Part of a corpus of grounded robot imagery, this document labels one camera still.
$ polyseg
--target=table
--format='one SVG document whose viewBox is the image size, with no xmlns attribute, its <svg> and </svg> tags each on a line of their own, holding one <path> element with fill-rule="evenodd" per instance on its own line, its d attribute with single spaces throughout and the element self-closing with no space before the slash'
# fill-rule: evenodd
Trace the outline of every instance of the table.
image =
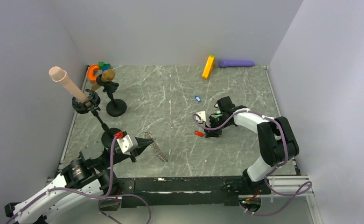
<svg viewBox="0 0 364 224">
<path fill-rule="evenodd" d="M 114 93 L 127 103 L 127 111 L 120 117 L 111 117 L 106 111 L 110 101 L 101 89 L 99 112 L 110 127 L 126 130 L 144 137 L 151 132 L 168 162 L 162 162 L 148 147 L 137 157 L 136 163 L 125 160 L 114 166 L 117 177 L 184 177 L 241 175 L 259 157 L 258 137 L 243 127 L 223 129 L 220 138 L 201 138 L 192 114 L 214 111 L 214 104 L 230 96 L 235 105 L 245 105 L 264 115 L 278 117 L 272 89 L 263 66 L 251 68 L 214 67 L 209 80 L 203 80 L 204 66 L 123 65 L 113 68 L 115 82 L 120 84 Z M 86 82 L 86 89 L 91 82 Z M 194 96 L 202 98 L 198 103 Z M 103 150 L 100 123 L 91 114 L 78 114 L 70 135 L 64 162 L 69 164 L 84 150 L 92 158 Z M 292 162 L 277 170 L 276 175 L 295 175 Z"/>
</svg>

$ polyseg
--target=stand base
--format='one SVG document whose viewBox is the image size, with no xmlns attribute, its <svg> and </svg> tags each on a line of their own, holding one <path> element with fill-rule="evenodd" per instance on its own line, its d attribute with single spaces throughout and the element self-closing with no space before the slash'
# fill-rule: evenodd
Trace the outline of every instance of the stand base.
<svg viewBox="0 0 364 224">
<path fill-rule="evenodd" d="M 121 130 L 118 128 L 110 128 L 109 131 L 112 133 L 112 135 L 120 132 Z M 106 132 L 102 134 L 101 142 L 104 145 L 105 148 L 110 148 L 113 141 L 113 136 L 109 136 Z"/>
<path fill-rule="evenodd" d="M 106 112 L 112 117 L 123 115 L 127 110 L 127 104 L 121 99 L 114 99 L 114 102 L 116 103 L 116 106 L 112 102 L 109 102 L 108 105 L 106 105 Z"/>
</svg>

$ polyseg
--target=black stand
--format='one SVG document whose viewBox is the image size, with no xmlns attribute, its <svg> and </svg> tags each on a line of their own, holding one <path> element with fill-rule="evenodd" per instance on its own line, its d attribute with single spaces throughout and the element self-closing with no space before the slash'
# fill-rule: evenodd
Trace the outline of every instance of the black stand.
<svg viewBox="0 0 364 224">
<path fill-rule="evenodd" d="M 103 82 L 101 80 L 102 74 L 97 76 L 96 82 L 99 86 L 103 86 L 102 92 L 106 92 L 111 101 L 106 105 L 106 112 L 109 116 L 118 117 L 124 114 L 127 110 L 127 104 L 121 99 L 114 99 L 113 93 L 118 89 L 119 83 Z"/>
<path fill-rule="evenodd" d="M 111 147 L 111 143 L 113 140 L 113 136 L 120 132 L 120 129 L 118 128 L 109 128 L 108 125 L 106 125 L 102 119 L 99 117 L 98 111 L 101 109 L 98 107 L 99 103 L 101 102 L 101 99 L 98 97 L 98 94 L 93 90 L 86 90 L 89 92 L 89 96 L 87 97 L 88 100 L 80 103 L 76 100 L 75 97 L 72 98 L 72 107 L 75 109 L 77 113 L 85 114 L 89 111 L 98 119 L 98 121 L 101 123 L 101 127 L 104 130 L 104 133 L 101 137 L 101 142 L 106 148 Z"/>
</svg>

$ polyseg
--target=yellow object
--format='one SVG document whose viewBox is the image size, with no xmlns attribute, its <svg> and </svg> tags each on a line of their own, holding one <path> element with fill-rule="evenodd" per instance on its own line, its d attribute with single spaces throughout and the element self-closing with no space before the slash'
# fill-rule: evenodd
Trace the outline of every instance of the yellow object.
<svg viewBox="0 0 364 224">
<path fill-rule="evenodd" d="M 214 67 L 214 60 L 215 57 L 213 55 L 210 55 L 208 57 L 207 63 L 205 64 L 205 68 L 203 71 L 203 79 L 208 80 L 208 78 L 210 77 L 212 68 Z"/>
</svg>

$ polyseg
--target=small red object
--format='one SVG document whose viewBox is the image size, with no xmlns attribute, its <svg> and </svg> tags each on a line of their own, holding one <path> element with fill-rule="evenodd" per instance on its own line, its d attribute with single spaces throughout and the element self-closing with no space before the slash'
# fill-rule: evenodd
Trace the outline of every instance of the small red object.
<svg viewBox="0 0 364 224">
<path fill-rule="evenodd" d="M 114 135 L 114 137 L 118 137 L 118 139 L 121 139 L 123 137 L 123 133 L 122 132 L 118 132 Z"/>
<path fill-rule="evenodd" d="M 204 133 L 199 132 L 199 131 L 195 131 L 195 135 L 200 136 L 200 137 L 203 137 L 204 136 Z"/>
</svg>

